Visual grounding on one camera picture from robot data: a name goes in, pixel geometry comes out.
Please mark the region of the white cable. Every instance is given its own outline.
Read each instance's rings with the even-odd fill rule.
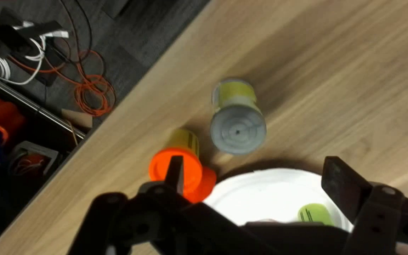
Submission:
[[[27,60],[29,60],[29,61],[32,61],[32,63],[38,63],[36,64],[36,69],[35,69],[35,71],[32,73],[32,76],[28,78],[28,80],[25,80],[25,81],[22,81],[22,83],[18,83],[18,81],[10,81],[7,77],[10,77],[10,74],[11,74],[11,71],[10,71],[10,67],[8,67],[8,64],[7,64],[7,61],[5,60],[2,60],[2,59],[0,59],[1,61],[0,61],[0,69],[1,69],[1,76],[0,76],[0,80],[1,81],[4,81],[4,83],[7,83],[7,84],[11,84],[11,86],[17,86],[17,87],[24,87],[24,86],[27,86],[27,84],[29,84],[34,78],[35,78],[35,76],[39,73],[39,70],[41,70],[41,67],[42,67],[42,61],[44,61],[44,59],[45,59],[45,47],[46,47],[46,44],[45,44],[45,37],[41,37],[41,44],[38,44],[35,40],[31,40],[32,42],[32,44],[36,47],[36,50],[38,50],[38,56],[27,56],[25,59]]]

